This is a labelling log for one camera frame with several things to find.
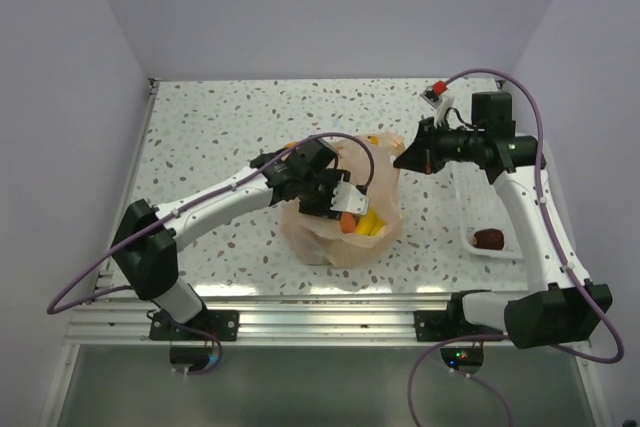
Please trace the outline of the orange fake peach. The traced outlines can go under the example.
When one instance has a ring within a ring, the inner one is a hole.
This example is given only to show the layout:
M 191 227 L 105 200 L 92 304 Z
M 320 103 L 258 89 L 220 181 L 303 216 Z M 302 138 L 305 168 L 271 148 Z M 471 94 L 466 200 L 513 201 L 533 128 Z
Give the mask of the orange fake peach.
M 350 234 L 355 232 L 357 221 L 353 214 L 344 212 L 341 215 L 339 225 L 342 233 Z

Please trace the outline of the banana print plastic bag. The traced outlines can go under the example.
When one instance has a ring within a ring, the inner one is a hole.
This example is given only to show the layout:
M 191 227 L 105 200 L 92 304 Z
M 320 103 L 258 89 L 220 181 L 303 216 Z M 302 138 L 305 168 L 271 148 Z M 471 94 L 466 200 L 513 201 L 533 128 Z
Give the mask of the banana print plastic bag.
M 376 215 L 370 235 L 345 233 L 342 223 L 299 212 L 297 201 L 285 205 L 281 232 L 289 247 L 305 265 L 353 268 L 380 257 L 399 238 L 404 217 L 399 204 L 400 172 L 393 161 L 405 151 L 404 138 L 395 133 L 365 134 L 375 161 L 374 177 L 368 187 L 369 211 Z

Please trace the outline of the yellow fake banana bunch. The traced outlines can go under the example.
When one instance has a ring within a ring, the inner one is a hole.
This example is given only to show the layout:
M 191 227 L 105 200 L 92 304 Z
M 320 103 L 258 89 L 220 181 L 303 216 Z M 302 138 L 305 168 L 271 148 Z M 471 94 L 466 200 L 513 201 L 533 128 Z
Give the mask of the yellow fake banana bunch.
M 376 236 L 385 226 L 386 222 L 373 209 L 370 209 L 366 215 L 358 218 L 354 233 L 373 237 Z

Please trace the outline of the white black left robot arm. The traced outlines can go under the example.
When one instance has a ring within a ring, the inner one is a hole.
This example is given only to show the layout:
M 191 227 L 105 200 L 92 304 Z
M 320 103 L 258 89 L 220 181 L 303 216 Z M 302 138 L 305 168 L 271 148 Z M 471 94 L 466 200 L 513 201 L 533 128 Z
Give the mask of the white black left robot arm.
M 112 257 L 139 299 L 163 309 L 182 337 L 197 339 L 209 327 L 207 308 L 180 276 L 179 253 L 226 222 L 280 202 L 296 200 L 306 214 L 337 220 L 333 197 L 349 179 L 323 140 L 261 154 L 200 194 L 157 206 L 145 200 L 129 205 Z

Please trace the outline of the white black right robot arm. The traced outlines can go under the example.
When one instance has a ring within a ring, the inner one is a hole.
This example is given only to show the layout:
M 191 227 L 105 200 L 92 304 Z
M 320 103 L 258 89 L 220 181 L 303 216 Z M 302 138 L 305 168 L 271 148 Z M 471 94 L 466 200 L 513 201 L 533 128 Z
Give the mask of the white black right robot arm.
M 433 116 L 419 123 L 413 143 L 395 160 L 400 170 L 435 174 L 449 162 L 473 163 L 486 175 L 513 226 L 526 268 L 526 295 L 489 290 L 454 293 L 446 310 L 427 321 L 439 340 L 504 333 L 521 349 L 586 341 L 613 298 L 592 282 L 559 219 L 546 164 L 535 137 L 519 135 L 512 97 L 476 93 L 471 123 L 453 128 L 453 99 L 443 86 L 423 93 Z

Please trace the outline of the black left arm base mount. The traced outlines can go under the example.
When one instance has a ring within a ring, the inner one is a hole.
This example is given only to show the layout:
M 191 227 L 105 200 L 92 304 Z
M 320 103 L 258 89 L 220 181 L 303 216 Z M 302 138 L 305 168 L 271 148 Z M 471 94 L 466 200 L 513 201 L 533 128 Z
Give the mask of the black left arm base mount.
M 215 338 L 222 342 L 234 342 L 240 326 L 238 310 L 211 310 L 205 304 L 193 318 L 185 322 L 178 322 L 162 308 L 148 311 L 147 318 L 151 321 L 149 339 L 152 341 L 211 341 Z

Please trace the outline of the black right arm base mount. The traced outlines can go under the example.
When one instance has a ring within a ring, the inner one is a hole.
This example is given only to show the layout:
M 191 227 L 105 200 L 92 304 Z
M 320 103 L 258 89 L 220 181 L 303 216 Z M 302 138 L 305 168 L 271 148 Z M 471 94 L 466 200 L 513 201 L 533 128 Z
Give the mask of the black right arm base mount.
M 501 335 L 501 330 L 471 324 L 464 317 L 462 300 L 466 295 L 475 293 L 488 293 L 488 290 L 452 293 L 444 309 L 414 311 L 416 340 L 418 342 L 440 342 L 463 336 Z

